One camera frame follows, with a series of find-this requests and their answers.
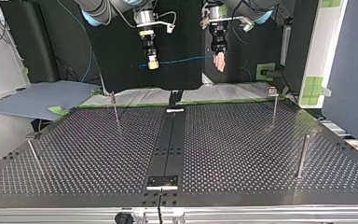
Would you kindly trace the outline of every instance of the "metal post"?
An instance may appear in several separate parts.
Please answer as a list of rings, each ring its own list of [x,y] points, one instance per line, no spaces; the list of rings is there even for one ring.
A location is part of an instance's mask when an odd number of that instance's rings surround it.
[[[39,162],[39,158],[37,157],[36,151],[34,150],[34,146],[32,145],[31,140],[28,140],[28,145],[30,146],[30,149],[32,150],[32,154],[34,154],[34,158],[37,162]]]
[[[304,137],[304,143],[301,151],[300,164],[298,165],[297,178],[302,178],[302,170],[304,167],[305,157],[307,155],[308,146],[310,144],[310,135],[306,134]]]
[[[275,105],[274,105],[274,119],[275,119],[275,115],[277,114],[278,97],[279,97],[279,94],[276,94],[275,95]]]

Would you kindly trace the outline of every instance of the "green tape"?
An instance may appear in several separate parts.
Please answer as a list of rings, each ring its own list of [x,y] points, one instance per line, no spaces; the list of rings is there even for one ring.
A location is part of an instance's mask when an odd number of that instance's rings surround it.
[[[274,80],[273,77],[263,76],[263,75],[261,75],[261,71],[263,71],[263,70],[275,71],[275,66],[276,66],[275,63],[258,64],[256,74],[255,74],[255,79],[257,81],[273,81]]]
[[[317,105],[319,97],[323,94],[322,77],[306,77],[305,87],[301,98],[302,105]]]
[[[61,115],[61,116],[67,115],[69,113],[69,110],[64,110],[59,105],[49,107],[48,110],[53,112],[54,114]]]
[[[226,17],[228,15],[228,7],[226,5],[222,5],[220,8],[220,15]]]
[[[321,7],[339,7],[341,6],[341,0],[322,0]]]

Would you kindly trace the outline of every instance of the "gray mat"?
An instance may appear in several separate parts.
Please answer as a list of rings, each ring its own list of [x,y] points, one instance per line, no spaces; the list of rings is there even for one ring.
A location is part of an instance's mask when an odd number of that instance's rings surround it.
[[[86,101],[99,86],[59,81],[33,84],[0,102],[0,114],[15,115],[32,119],[55,120],[60,117],[48,110],[60,106],[68,110]]]

